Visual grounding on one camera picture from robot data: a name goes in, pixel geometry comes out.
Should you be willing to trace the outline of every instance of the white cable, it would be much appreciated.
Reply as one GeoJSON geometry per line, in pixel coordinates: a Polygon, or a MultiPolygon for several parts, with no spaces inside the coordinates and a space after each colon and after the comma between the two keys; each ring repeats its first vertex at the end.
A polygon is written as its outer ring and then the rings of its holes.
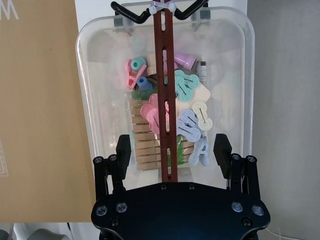
{"type": "Polygon", "coordinates": [[[276,233],[270,231],[268,228],[266,228],[265,230],[267,230],[268,233],[270,233],[270,234],[272,234],[272,235],[274,235],[274,236],[276,236],[276,237],[279,237],[279,240],[281,240],[281,239],[287,239],[287,240],[302,240],[302,239],[300,239],[300,238],[294,238],[294,237],[288,237],[288,236],[281,236],[279,228],[278,228],[279,234],[276,234],[276,233]]]}
{"type": "MultiPolygon", "coordinates": [[[[263,192],[263,191],[261,191],[261,196],[262,196],[264,199],[267,199],[267,198],[266,198],[266,195],[264,195],[264,192],[263,192]]],[[[280,232],[280,228],[278,227],[278,224],[275,224],[275,226],[276,226],[279,234],[276,234],[276,233],[270,231],[268,228],[265,228],[265,230],[266,230],[268,233],[270,233],[270,234],[272,234],[272,235],[274,235],[274,236],[276,236],[276,237],[279,237],[279,240],[281,240],[281,239],[287,239],[287,240],[302,240],[302,239],[300,239],[300,238],[294,238],[294,237],[288,237],[288,236],[281,236],[281,232],[280,232]]]]}

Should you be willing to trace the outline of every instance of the white plastic clip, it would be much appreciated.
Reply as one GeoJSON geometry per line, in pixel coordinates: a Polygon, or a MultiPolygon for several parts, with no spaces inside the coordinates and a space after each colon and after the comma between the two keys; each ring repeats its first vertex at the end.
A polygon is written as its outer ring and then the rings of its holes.
{"type": "Polygon", "coordinates": [[[177,5],[174,1],[168,1],[166,3],[152,1],[151,6],[149,7],[149,12],[151,15],[156,14],[159,10],[169,9],[170,12],[174,13],[177,9],[177,5]]]}

